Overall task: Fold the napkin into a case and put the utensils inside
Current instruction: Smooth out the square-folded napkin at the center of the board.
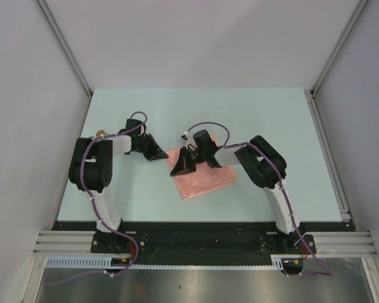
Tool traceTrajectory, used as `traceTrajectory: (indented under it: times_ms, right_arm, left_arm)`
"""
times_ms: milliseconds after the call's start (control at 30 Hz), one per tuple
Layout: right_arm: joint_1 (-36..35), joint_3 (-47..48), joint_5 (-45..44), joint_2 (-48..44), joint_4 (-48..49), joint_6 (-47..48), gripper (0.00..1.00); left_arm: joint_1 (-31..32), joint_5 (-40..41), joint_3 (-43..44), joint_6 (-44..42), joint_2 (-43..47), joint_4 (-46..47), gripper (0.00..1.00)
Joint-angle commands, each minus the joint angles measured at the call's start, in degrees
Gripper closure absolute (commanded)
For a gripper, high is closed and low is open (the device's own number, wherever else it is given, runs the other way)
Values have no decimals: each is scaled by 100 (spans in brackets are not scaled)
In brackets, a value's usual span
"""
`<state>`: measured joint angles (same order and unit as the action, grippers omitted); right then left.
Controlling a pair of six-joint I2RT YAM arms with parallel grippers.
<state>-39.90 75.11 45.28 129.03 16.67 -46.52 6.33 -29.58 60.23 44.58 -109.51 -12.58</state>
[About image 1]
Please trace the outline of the pink satin napkin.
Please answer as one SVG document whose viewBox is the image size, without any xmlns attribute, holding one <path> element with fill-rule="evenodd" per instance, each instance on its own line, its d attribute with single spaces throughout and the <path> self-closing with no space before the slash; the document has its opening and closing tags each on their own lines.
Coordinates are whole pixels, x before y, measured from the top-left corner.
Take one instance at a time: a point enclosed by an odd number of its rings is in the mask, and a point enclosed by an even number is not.
<svg viewBox="0 0 379 303">
<path fill-rule="evenodd" d="M 183 200 L 195 198 L 228 186 L 237 178 L 231 166 L 210 168 L 207 163 L 196 165 L 196 171 L 173 177 L 173 181 Z"/>
</svg>

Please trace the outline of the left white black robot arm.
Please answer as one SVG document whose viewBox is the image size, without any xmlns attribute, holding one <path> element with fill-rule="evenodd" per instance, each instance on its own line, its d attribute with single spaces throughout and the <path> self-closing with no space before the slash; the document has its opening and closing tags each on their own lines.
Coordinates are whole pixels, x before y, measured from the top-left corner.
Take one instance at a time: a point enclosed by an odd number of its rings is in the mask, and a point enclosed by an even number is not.
<svg viewBox="0 0 379 303">
<path fill-rule="evenodd" d="M 112 181 L 114 156 L 136 152 L 148 161 L 169 158 L 147 132 L 145 123 L 131 117 L 126 120 L 125 128 L 116 134 L 78 138 L 69 166 L 69 181 L 87 194 L 96 217 L 96 228 L 108 233 L 104 243 L 115 253 L 126 247 L 127 237 L 117 231 L 122 219 L 107 191 Z"/>
</svg>

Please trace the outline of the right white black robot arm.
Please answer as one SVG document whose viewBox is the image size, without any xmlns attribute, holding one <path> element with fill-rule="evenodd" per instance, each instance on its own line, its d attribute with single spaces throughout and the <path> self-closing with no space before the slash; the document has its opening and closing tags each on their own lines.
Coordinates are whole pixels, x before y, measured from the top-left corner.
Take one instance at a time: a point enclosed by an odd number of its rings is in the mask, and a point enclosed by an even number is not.
<svg viewBox="0 0 379 303">
<path fill-rule="evenodd" d="M 179 149 L 170 176 L 194 173 L 204 163 L 211 169 L 240 165 L 251 182 L 264 190 L 270 202 L 277 230 L 283 233 L 279 247 L 285 253 L 294 253 L 301 247 L 298 235 L 301 221 L 286 190 L 286 161 L 262 136 L 232 146 L 217 145 L 206 130 L 186 132 L 183 139 L 186 145 Z"/>
</svg>

